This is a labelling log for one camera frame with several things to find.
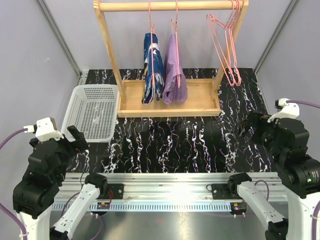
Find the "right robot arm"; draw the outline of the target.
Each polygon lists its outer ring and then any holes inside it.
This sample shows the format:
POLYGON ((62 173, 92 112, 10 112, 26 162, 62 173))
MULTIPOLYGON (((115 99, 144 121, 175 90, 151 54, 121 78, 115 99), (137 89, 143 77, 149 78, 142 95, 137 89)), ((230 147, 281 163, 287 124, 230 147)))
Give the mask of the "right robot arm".
POLYGON ((307 154, 309 132, 289 117, 269 121, 269 115, 251 111, 239 123, 239 135, 253 129, 252 141, 269 152, 287 196, 288 217, 276 211, 256 189, 247 173, 229 177, 227 193, 242 198, 264 227, 267 240, 320 238, 320 162, 307 154))

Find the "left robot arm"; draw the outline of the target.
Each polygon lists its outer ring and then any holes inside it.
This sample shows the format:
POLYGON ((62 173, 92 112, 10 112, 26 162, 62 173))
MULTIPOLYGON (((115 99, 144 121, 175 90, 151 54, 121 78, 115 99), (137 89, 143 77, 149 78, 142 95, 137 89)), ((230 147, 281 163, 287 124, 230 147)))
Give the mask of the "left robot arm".
POLYGON ((64 215, 50 226, 55 196, 66 176, 69 161, 89 146, 84 134, 75 126, 67 130, 74 137, 69 141, 55 127, 36 126, 36 137, 22 180, 13 190, 13 209, 22 227, 22 240, 70 240, 91 203, 107 196, 107 177, 91 173, 84 181, 77 198, 64 215))

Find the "purple trousers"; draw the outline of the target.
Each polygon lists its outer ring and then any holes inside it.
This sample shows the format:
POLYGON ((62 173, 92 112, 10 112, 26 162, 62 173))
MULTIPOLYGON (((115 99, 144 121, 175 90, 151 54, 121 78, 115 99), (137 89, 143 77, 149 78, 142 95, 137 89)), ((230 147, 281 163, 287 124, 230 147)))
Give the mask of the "purple trousers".
POLYGON ((188 98, 188 88, 186 76, 183 73, 181 63, 179 66, 181 72, 181 87, 177 86, 176 68, 175 68, 175 36, 172 34, 167 43, 167 49, 164 59, 165 85, 163 90, 163 101, 165 104, 182 104, 188 98))

